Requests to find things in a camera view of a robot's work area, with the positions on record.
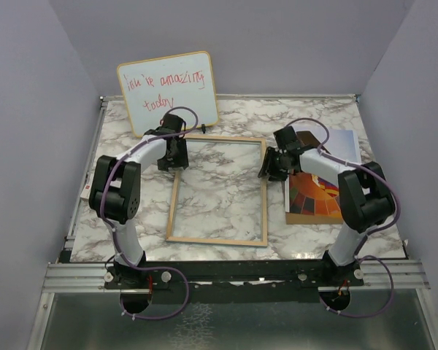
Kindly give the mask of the brown frame backing board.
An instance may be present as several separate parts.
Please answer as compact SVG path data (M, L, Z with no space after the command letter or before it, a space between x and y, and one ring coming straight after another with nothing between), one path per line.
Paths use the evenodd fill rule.
M314 174L291 174L283 185L287 225L340 225L339 190Z

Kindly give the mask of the colourful balloon photo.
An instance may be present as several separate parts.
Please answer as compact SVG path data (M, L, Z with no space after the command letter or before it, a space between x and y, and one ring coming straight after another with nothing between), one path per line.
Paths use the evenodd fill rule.
M361 162L357 133L353 130L329 130L329 140L322 149L350 162ZM289 223L340 223L337 186L314 174L290 175L283 185L285 212Z

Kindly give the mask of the wooden picture frame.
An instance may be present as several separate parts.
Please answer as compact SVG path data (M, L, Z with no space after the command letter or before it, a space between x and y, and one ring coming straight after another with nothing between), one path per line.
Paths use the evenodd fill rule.
M265 139L192 135L186 141L190 166L174 177L166 240L267 246L267 185L257 177Z

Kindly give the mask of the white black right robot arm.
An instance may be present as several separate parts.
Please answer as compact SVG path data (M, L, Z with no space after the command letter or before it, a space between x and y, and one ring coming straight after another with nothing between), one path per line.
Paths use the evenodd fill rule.
M384 230L387 218L398 217L398 200L376 162L353 163L325 151L322 144L302 144L290 125L275 131L274 139L277 146L266 149L260 178L281 182L290 174L314 174L339 191L342 228L320 268L322 280L337 285L346 278L347 267L356 262L368 237Z

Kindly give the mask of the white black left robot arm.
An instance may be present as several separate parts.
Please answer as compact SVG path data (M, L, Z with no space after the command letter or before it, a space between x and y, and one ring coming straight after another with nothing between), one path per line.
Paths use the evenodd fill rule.
M141 202L141 174L152 164L159 171L187 168L185 133L186 121L168 113L140 143L116 157L102 155L96 161L88 203L107 226L115 248L115 265L124 266L121 278L130 287L142 286L147 277L145 251L134 224Z

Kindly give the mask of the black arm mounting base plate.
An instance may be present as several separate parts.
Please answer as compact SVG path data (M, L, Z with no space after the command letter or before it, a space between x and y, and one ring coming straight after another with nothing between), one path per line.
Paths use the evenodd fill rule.
M117 264L104 288L155 303L316 303L318 291L360 287L360 265L335 268L322 260L147 261L141 270Z

